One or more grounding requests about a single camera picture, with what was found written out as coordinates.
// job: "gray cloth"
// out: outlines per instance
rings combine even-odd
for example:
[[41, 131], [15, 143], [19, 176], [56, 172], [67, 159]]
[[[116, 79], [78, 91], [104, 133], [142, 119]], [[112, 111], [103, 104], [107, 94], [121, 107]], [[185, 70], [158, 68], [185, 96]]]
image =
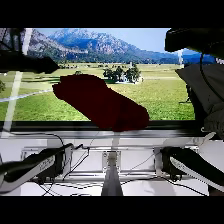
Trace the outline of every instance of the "gray cloth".
[[[224, 98], [224, 65], [203, 65], [203, 71], [211, 86]], [[204, 81], [200, 65], [190, 65], [176, 70], [176, 73], [193, 89], [204, 111], [209, 114], [204, 120], [204, 130], [216, 132], [224, 139], [224, 102], [213, 93]]]

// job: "computer screen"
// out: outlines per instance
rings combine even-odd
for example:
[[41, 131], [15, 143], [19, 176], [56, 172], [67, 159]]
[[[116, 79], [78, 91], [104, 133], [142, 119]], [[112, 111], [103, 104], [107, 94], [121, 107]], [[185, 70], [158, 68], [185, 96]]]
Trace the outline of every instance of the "computer screen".
[[[194, 120], [186, 83], [175, 70], [186, 63], [198, 63], [200, 53], [187, 49], [166, 52], [168, 30], [33, 28], [28, 55], [49, 56], [60, 69], [52, 74], [22, 74], [13, 121], [88, 121], [54, 95], [52, 85], [60, 82], [60, 76], [72, 74], [104, 79], [109, 88], [145, 107], [150, 120]], [[130, 77], [133, 68], [137, 68], [137, 76]], [[1, 121], [5, 120], [9, 102], [15, 100], [10, 98], [15, 74], [0, 74]]]

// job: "grass field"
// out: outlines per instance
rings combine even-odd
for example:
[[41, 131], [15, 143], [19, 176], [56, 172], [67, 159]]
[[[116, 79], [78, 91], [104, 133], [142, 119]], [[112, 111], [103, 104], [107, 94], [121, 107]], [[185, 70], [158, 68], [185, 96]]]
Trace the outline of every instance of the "grass field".
[[[59, 82], [60, 76], [74, 74], [75, 71], [82, 71], [84, 74], [97, 75], [103, 78], [104, 70], [98, 68], [96, 64], [91, 64], [91, 68], [86, 68], [86, 64], [79, 64], [78, 66], [77, 69], [60, 69], [49, 75], [23, 73], [19, 94], [51, 89], [53, 84]], [[145, 78], [143, 83], [139, 85], [107, 84], [108, 87], [144, 106], [152, 120], [194, 119], [192, 105], [178, 103], [187, 99], [185, 83], [175, 73], [175, 69], [178, 69], [179, 66], [138, 65], [138, 68]], [[9, 72], [7, 76], [0, 75], [0, 79], [7, 86], [6, 90], [0, 93], [0, 98], [10, 96], [14, 77], [14, 72]], [[150, 77], [158, 77], [159, 80], [147, 79]], [[163, 80], [163, 77], [175, 79]], [[5, 119], [7, 106], [8, 102], [0, 102], [0, 120]], [[18, 99], [13, 120], [77, 121], [88, 119], [66, 102], [57, 99], [53, 92], [49, 92]]]

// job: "red cloth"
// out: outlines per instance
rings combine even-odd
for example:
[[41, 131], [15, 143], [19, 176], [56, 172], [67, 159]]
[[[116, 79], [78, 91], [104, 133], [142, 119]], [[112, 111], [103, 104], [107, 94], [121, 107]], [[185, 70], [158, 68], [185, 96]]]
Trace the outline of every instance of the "red cloth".
[[66, 101], [99, 128], [122, 132], [143, 129], [148, 125], [147, 110], [134, 101], [108, 88], [94, 75], [60, 77], [53, 85], [58, 99]]

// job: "sky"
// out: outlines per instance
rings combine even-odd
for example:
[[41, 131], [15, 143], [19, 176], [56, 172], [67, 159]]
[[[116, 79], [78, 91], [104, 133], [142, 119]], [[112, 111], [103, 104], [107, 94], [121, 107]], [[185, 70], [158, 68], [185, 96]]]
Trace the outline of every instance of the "sky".
[[[36, 28], [46, 36], [62, 28]], [[97, 33], [108, 33], [141, 50], [166, 52], [165, 37], [170, 28], [85, 28]]]

